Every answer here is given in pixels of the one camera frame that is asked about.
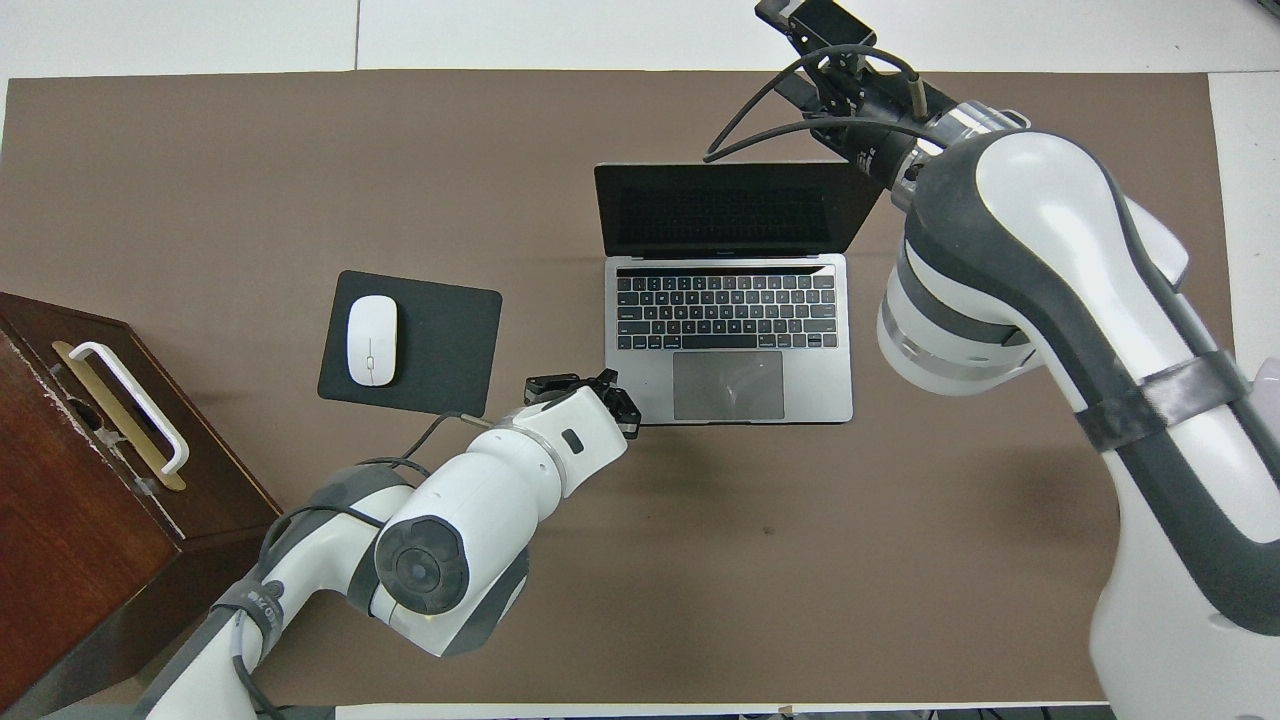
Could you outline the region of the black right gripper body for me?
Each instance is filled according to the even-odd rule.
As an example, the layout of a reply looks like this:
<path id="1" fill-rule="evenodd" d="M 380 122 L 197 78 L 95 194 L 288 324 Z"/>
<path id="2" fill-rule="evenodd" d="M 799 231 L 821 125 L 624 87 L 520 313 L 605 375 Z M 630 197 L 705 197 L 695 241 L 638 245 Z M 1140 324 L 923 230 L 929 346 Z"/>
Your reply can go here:
<path id="1" fill-rule="evenodd" d="M 804 67 L 817 88 L 820 117 L 858 117 L 924 131 L 928 122 L 956 106 L 955 99 L 924 83 L 928 115 L 919 120 L 913 115 L 910 91 L 902 76 L 881 74 L 858 63 L 858 59 L 845 55 Z M 810 135 L 881 186 L 897 182 L 902 160 L 918 142 L 914 136 L 872 126 L 813 129 Z"/>

